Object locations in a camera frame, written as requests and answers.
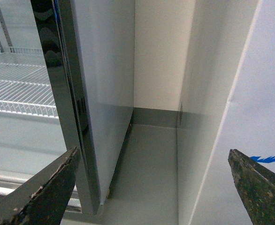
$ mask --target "white panel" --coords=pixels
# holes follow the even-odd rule
[[[194,0],[136,0],[134,106],[179,106]]]
[[[0,113],[0,170],[35,175],[66,151],[57,121]]]
[[[30,0],[0,0],[0,8],[14,47],[41,49]],[[7,47],[1,24],[0,39]]]
[[[235,189],[229,149],[275,156],[275,1],[265,0],[245,55],[192,224],[251,225]],[[275,172],[275,161],[262,163]]]
[[[74,0],[77,43],[104,203],[133,109],[133,0]]]
[[[191,224],[256,5],[254,0],[196,1],[178,129],[180,225]],[[206,224],[214,224],[210,219]]]

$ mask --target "white wall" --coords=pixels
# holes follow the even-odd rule
[[[256,6],[255,0],[195,3],[182,89],[183,117],[178,127],[180,225],[191,224]],[[210,219],[206,224],[216,224]]]
[[[194,0],[136,0],[134,107],[177,110]]]
[[[227,102],[227,113],[193,225],[251,225],[227,162],[229,149],[238,149],[250,157],[275,156],[275,1],[261,2],[244,61]],[[262,165],[275,172],[275,162]]]

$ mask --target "refrigerator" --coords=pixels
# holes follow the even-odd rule
[[[0,0],[0,199],[77,146],[67,210],[104,204],[133,111],[134,10]]]

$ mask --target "stainless steel door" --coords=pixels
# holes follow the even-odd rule
[[[99,182],[70,1],[31,0],[31,4],[66,147],[81,149],[76,187],[82,212],[96,214]]]

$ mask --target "rusty metal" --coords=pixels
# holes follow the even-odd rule
[[[242,152],[228,158],[237,192],[254,225],[275,225],[275,173]]]
[[[73,148],[0,200],[0,225],[58,225],[75,186],[80,151]]]

